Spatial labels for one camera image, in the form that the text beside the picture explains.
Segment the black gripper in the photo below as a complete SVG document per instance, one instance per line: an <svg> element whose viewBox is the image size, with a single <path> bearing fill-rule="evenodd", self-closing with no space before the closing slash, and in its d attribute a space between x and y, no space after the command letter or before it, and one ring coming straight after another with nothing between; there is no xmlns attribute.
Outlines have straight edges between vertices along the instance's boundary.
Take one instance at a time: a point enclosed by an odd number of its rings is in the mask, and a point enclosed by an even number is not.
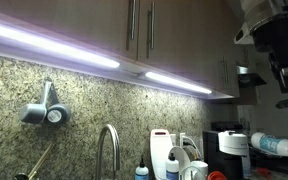
<svg viewBox="0 0 288 180"><path fill-rule="evenodd" d="M280 91L288 93L288 18L275 19L258 27L252 37L256 51L268 54Z"/></svg>

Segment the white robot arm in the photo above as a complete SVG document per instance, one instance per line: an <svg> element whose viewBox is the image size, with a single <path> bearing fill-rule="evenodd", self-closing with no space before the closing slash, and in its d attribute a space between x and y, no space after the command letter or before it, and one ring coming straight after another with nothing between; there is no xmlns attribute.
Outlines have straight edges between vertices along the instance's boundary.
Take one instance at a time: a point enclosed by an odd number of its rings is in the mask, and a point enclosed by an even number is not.
<svg viewBox="0 0 288 180"><path fill-rule="evenodd" d="M288 0L240 0L244 22L234 43L267 53L280 91L288 93Z"/></svg>

